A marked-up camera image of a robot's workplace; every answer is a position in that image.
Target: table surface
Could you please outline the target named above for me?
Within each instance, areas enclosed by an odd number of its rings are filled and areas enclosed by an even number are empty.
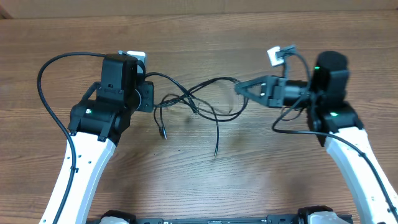
[[[266,50],[296,44],[310,65],[324,50],[349,58],[347,99],[365,124],[374,153],[398,187],[398,12],[300,12],[204,16],[137,16],[0,21],[0,223],[37,223],[62,165],[65,136],[42,106],[37,72],[65,52],[147,52],[149,72],[162,72],[185,87],[229,76],[242,81],[280,75]],[[292,79],[305,79],[292,59]],[[42,80],[44,94],[62,122],[94,81],[101,59],[64,58]],[[151,78],[155,101],[178,93],[168,80]],[[198,97],[237,108],[229,83]],[[168,140],[151,114],[135,113],[106,166],[90,218],[109,209],[138,217],[262,217],[328,205],[358,220],[336,164],[315,136],[271,131],[277,109],[250,102],[236,120],[220,124],[213,159],[214,122],[186,106],[165,111]],[[307,129],[305,116],[281,127]]]

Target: tangled cable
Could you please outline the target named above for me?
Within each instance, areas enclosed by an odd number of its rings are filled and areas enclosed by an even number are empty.
[[[155,105],[155,110],[154,110],[154,120],[156,125],[159,128],[159,133],[160,135],[164,138],[167,139],[167,132],[166,132],[166,128],[165,128],[165,124],[164,124],[164,120],[163,120],[163,113],[162,113],[162,109],[163,108],[168,108],[170,106],[176,105],[177,103],[183,103],[187,106],[189,106],[191,108],[191,110],[193,111],[193,113],[200,115],[202,118],[208,119],[210,121],[215,121],[216,122],[216,127],[217,127],[217,140],[216,140],[216,147],[215,147],[215,151],[214,151],[214,158],[217,156],[218,153],[218,146],[219,146],[219,141],[220,141],[220,127],[218,125],[219,122],[228,122],[228,121],[232,121],[234,119],[236,119],[243,111],[244,109],[247,107],[248,105],[248,98],[243,98],[243,104],[242,107],[239,111],[235,112],[235,113],[231,113],[231,110],[229,111],[228,114],[223,114],[223,113],[216,113],[216,109],[211,106],[207,101],[197,98],[195,97],[193,94],[196,93],[197,91],[201,90],[202,88],[217,82],[219,80],[227,80],[230,81],[234,84],[240,83],[239,80],[237,80],[236,78],[232,78],[232,77],[218,77],[218,78],[212,78],[211,80],[207,80],[204,81],[202,83],[197,84],[196,86],[190,88],[189,90],[187,90],[184,86],[182,86],[181,84],[179,84],[179,82],[175,81],[173,78],[164,75],[162,73],[157,73],[157,72],[151,72],[151,73],[147,73],[147,75],[145,76],[145,78],[151,77],[151,76],[160,76],[160,77],[164,77],[167,78],[168,80],[170,80],[172,83],[174,83],[181,91],[182,91],[182,95],[176,95],[174,93],[169,93],[167,95],[165,95],[162,98],[162,101],[158,104]],[[208,107],[210,107],[211,111],[209,110],[205,110],[203,108],[198,107],[193,100],[197,100],[199,102],[202,102],[204,104],[206,104]],[[160,124],[156,118],[156,112],[157,109],[159,109],[159,116],[160,116]],[[218,117],[228,117],[226,119],[219,119]]]

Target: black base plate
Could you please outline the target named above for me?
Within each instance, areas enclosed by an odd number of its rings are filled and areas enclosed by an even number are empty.
[[[347,223],[353,224],[352,215],[339,215]],[[100,221],[86,224],[99,224]],[[138,218],[137,224],[300,224],[297,215],[268,215],[260,218],[190,218],[163,220],[162,218]]]

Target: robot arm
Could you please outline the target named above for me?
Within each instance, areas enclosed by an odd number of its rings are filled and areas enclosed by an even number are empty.
[[[69,55],[88,54],[72,53],[55,58]],[[135,111],[153,110],[154,86],[144,81],[145,53],[119,52],[103,57],[101,82],[94,83],[71,110],[68,129],[75,154],[72,155],[68,142],[57,183],[40,223],[85,223],[98,181],[123,131],[130,126],[131,115]],[[90,100],[95,90],[96,99]]]
[[[109,139],[105,142],[98,141],[95,134],[77,132],[76,136],[72,136],[72,140],[77,154],[77,168],[59,224],[86,222],[98,181],[116,148]],[[67,187],[71,165],[72,155],[68,144],[57,183],[40,223],[53,223]]]
[[[356,145],[371,161],[382,180],[386,191],[395,207],[398,206],[398,196],[389,183],[374,156],[368,140],[368,134],[364,129],[357,127],[342,128],[335,133],[350,143]],[[397,223],[380,185],[366,161],[358,156],[358,153],[341,141],[326,138],[326,151],[336,162],[341,174],[347,183],[354,198],[362,223]]]
[[[294,46],[284,49],[274,47],[268,54],[273,67],[283,65],[286,57],[298,55],[310,76],[308,65],[295,51]],[[288,80],[284,73],[283,77],[267,75],[237,84],[235,90],[238,94],[270,108],[306,108],[309,131],[276,129],[277,122],[288,112],[277,119],[272,126],[273,130],[285,134],[317,135],[321,146],[326,146],[326,151],[340,168],[362,223],[397,223],[397,194],[377,163],[363,123],[355,110],[344,101],[349,77],[347,65],[344,55],[323,52],[318,56],[312,78],[309,77],[307,82]],[[252,87],[259,85],[260,93],[251,91]],[[351,143],[351,146],[337,139],[339,137],[348,144]],[[311,217],[311,213],[314,212],[303,215],[305,223],[311,223],[311,219],[313,223],[324,223],[325,220],[315,221],[322,216]]]

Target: black cable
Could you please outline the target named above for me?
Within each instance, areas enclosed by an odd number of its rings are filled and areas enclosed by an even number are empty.
[[[302,63],[304,64],[305,67],[305,71],[307,74],[307,78],[308,78],[308,82],[307,82],[307,86],[305,87],[305,91],[304,94],[285,112],[282,113],[276,120],[275,122],[272,124],[272,130],[277,132],[277,133],[282,133],[282,134],[314,134],[314,135],[320,135],[320,136],[326,136],[329,138],[333,138],[336,140],[341,141],[342,143],[345,143],[346,145],[348,145],[349,147],[353,148],[358,154],[359,156],[361,156],[366,163],[368,164],[369,168],[372,170],[374,177],[376,178],[380,189],[384,195],[384,197],[386,198],[386,202],[389,206],[390,211],[392,212],[394,218],[396,219],[396,221],[398,222],[398,214],[397,214],[397,210],[394,207],[394,205],[392,204],[392,201],[387,193],[386,187],[384,186],[379,174],[377,173],[376,168],[373,166],[372,162],[369,160],[369,158],[366,156],[366,154],[364,152],[362,152],[360,149],[358,149],[355,145],[351,144],[350,142],[348,142],[347,140],[335,136],[334,134],[329,134],[329,133],[321,133],[321,132],[317,132],[317,131],[296,131],[296,130],[283,130],[283,129],[277,129],[275,128],[277,123],[283,119],[284,116],[286,116],[288,113],[290,113],[293,109],[295,109],[295,107],[304,99],[304,97],[308,94],[310,86],[311,86],[311,73],[310,73],[310,69],[308,67],[307,62],[305,61],[304,57],[302,55],[300,55],[297,52],[287,52],[286,54],[291,54],[291,55],[295,55],[297,56]]]
[[[288,64],[288,62],[287,62],[287,60],[286,60],[286,56],[283,56],[282,58],[283,58],[283,60],[284,60],[284,62],[285,62],[285,63],[283,63],[284,69],[283,69],[283,71],[282,71],[282,74],[283,74],[283,77],[284,77],[284,78],[288,79],[288,78],[289,78],[289,70],[290,70],[290,67],[289,67],[289,64]]]
[[[178,83],[177,81],[175,81],[173,78],[171,78],[171,77],[169,77],[169,76],[167,76],[167,75],[164,75],[164,74],[162,74],[162,73],[159,73],[159,72],[149,72],[148,74],[145,75],[145,78],[148,78],[148,77],[151,77],[151,76],[160,76],[160,77],[167,78],[167,79],[170,80],[172,83],[174,83],[177,87],[179,87],[180,90],[184,93],[185,96],[189,96],[188,90],[187,90],[184,86],[181,86],[181,84],[179,84],[179,83]],[[191,103],[192,105],[195,105],[195,104],[193,103],[192,99],[189,99],[189,101],[190,101],[190,103]]]
[[[52,62],[63,58],[63,57],[68,57],[68,56],[74,56],[74,55],[87,55],[87,56],[95,56],[95,57],[105,57],[105,55],[103,54],[96,54],[96,53],[89,53],[89,52],[72,52],[72,53],[66,53],[66,54],[61,54],[58,55],[54,58],[51,58],[48,62],[46,62],[42,68],[39,71],[39,74],[37,75],[37,91],[39,92],[39,96],[40,99],[42,100],[42,103],[45,107],[45,109],[49,112],[49,114],[51,115],[51,117],[54,119],[54,121],[56,122],[56,124],[60,127],[61,131],[64,133],[64,135],[67,137],[67,140],[69,142],[69,146],[70,146],[70,150],[72,153],[72,166],[70,168],[70,175],[69,175],[69,180],[68,180],[68,184],[67,184],[67,188],[65,189],[65,193],[62,197],[62,201],[61,204],[58,208],[57,214],[55,215],[53,224],[56,224],[61,216],[63,207],[65,206],[65,202],[67,201],[68,195],[69,195],[69,191],[70,191],[70,187],[72,186],[72,182],[73,182],[73,177],[75,175],[75,169],[76,169],[76,150],[75,150],[75,145],[73,144],[72,138],[69,135],[69,132],[67,131],[67,129],[65,128],[65,126],[62,124],[62,122],[57,118],[57,116],[55,115],[55,113],[51,110],[51,107],[49,106],[49,104],[47,103],[47,101],[44,98],[44,94],[42,91],[42,75],[43,72],[45,70],[45,68],[47,68],[47,66],[49,66]]]
[[[180,100],[179,103],[183,103],[183,104],[185,104],[185,105],[191,107],[191,109],[197,110],[197,108],[194,107],[194,106],[192,106],[189,102],[185,101],[183,98],[180,98],[180,96],[178,96],[178,95],[176,95],[176,94],[173,94],[173,93],[169,93],[169,94],[165,95],[165,96],[163,97],[162,101],[164,101],[164,100],[165,100],[167,97],[169,97],[169,96],[175,96],[176,98],[178,98],[178,99]],[[217,114],[216,114],[216,112],[215,112],[215,109],[214,109],[214,107],[212,107],[212,106],[209,104],[209,102],[207,102],[207,101],[205,101],[205,100],[199,99],[199,98],[197,98],[197,97],[191,97],[191,96],[189,96],[189,98],[194,99],[194,100],[201,101],[202,103],[204,103],[204,104],[206,104],[207,106],[209,106],[210,109],[212,110],[212,114],[213,114],[214,119],[215,119],[215,121],[216,121],[216,128],[217,128],[216,147],[215,147],[215,151],[214,151],[214,158],[216,158],[217,152],[218,152],[218,146],[219,146],[219,144],[220,144],[220,127],[219,127],[219,124],[218,124],[218,118],[217,118]],[[159,127],[159,132],[160,132],[160,134],[163,134],[163,135],[164,135],[164,138],[165,138],[165,139],[167,139],[167,137],[166,137],[166,135],[165,135],[165,134],[166,134],[165,125],[164,125],[163,117],[162,117],[162,107],[159,108],[159,114],[160,114],[160,122],[161,122],[161,125],[159,125],[159,123],[157,122],[156,115],[155,115],[155,114],[156,114],[156,111],[155,111],[155,110],[154,110],[154,119],[155,119],[156,124],[157,124],[158,127]]]
[[[89,89],[86,91],[86,93],[82,96],[81,100],[88,100],[91,95],[94,93],[94,91],[101,85],[100,82],[94,82],[91,84]]]
[[[290,106],[284,106],[284,107],[281,109],[280,113],[283,114],[283,112],[284,112],[287,108],[290,108]],[[295,108],[294,110],[298,111],[298,113],[296,114],[296,116],[294,116],[294,118],[290,118],[290,119],[283,119],[283,118],[282,118],[282,121],[293,121],[294,119],[299,118],[299,116],[301,115],[301,113],[303,113],[303,110],[304,110],[305,108],[306,108],[306,107],[302,107],[302,108],[300,108],[300,109]]]
[[[220,139],[220,127],[219,127],[218,123],[219,122],[232,121],[232,120],[236,119],[244,111],[244,109],[247,107],[249,99],[248,98],[244,98],[243,99],[243,105],[242,105],[242,108],[239,111],[237,111],[235,113],[231,113],[231,111],[230,111],[228,114],[219,114],[219,113],[215,112],[214,107],[212,107],[207,101],[204,101],[202,99],[199,99],[199,98],[195,97],[193,95],[193,93],[195,93],[195,92],[201,90],[202,88],[204,88],[204,87],[206,87],[206,86],[208,86],[208,85],[210,85],[210,84],[212,84],[214,82],[217,82],[219,80],[227,80],[227,81],[231,81],[231,82],[233,82],[235,84],[240,83],[240,81],[238,79],[232,78],[232,77],[218,77],[218,78],[213,78],[211,80],[207,80],[207,81],[204,81],[202,83],[199,83],[196,86],[194,86],[194,87],[190,88],[189,90],[187,90],[181,84],[179,84],[179,82],[175,81],[173,78],[171,78],[171,77],[169,77],[167,75],[161,74],[161,73],[148,73],[146,75],[146,78],[150,77],[150,76],[154,76],[154,75],[158,75],[158,76],[165,77],[165,78],[169,79],[171,82],[176,84],[181,89],[181,91],[184,93],[181,96],[178,96],[178,95],[173,94],[173,93],[169,93],[169,94],[165,95],[162,98],[162,101],[158,105],[155,105],[154,120],[155,120],[156,125],[159,128],[160,135],[163,138],[167,138],[166,137],[165,125],[164,125],[164,122],[163,122],[162,108],[170,107],[170,106],[173,106],[173,105],[175,105],[177,103],[183,103],[183,104],[189,106],[192,109],[192,111],[194,111],[194,113],[199,114],[201,117],[203,117],[205,119],[208,119],[210,121],[215,121],[216,122],[217,142],[216,142],[215,154],[214,154],[214,157],[216,157],[217,152],[218,152],[219,139]],[[165,100],[169,96],[174,96],[175,98],[172,98],[170,100]],[[202,108],[197,107],[195,104],[191,103],[191,102],[193,102],[192,99],[201,101],[202,103],[206,104],[207,106],[210,107],[211,111],[204,110]],[[157,118],[156,118],[157,108],[159,108],[159,111],[160,111],[160,124],[159,124],[159,122],[157,121]],[[209,116],[204,115],[201,111],[204,112],[204,113],[212,114],[214,116],[214,118],[211,118]],[[221,119],[220,120],[220,119],[217,118],[217,116],[229,116],[231,118]]]

